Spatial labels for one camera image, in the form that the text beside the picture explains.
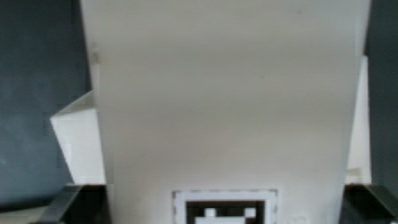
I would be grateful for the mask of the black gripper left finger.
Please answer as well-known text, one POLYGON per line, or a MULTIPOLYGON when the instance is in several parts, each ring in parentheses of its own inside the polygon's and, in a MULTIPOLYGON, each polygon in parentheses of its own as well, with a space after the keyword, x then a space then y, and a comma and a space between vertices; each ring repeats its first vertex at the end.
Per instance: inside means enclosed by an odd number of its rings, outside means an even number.
POLYGON ((105 185, 68 185, 32 224, 112 224, 105 185))

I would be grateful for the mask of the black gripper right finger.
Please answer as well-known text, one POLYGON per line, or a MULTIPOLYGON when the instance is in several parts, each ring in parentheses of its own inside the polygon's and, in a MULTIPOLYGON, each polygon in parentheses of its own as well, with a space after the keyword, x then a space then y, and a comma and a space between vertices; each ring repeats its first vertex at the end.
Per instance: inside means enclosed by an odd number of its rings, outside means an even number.
POLYGON ((382 185, 345 186, 340 224, 398 224, 398 197, 382 185))

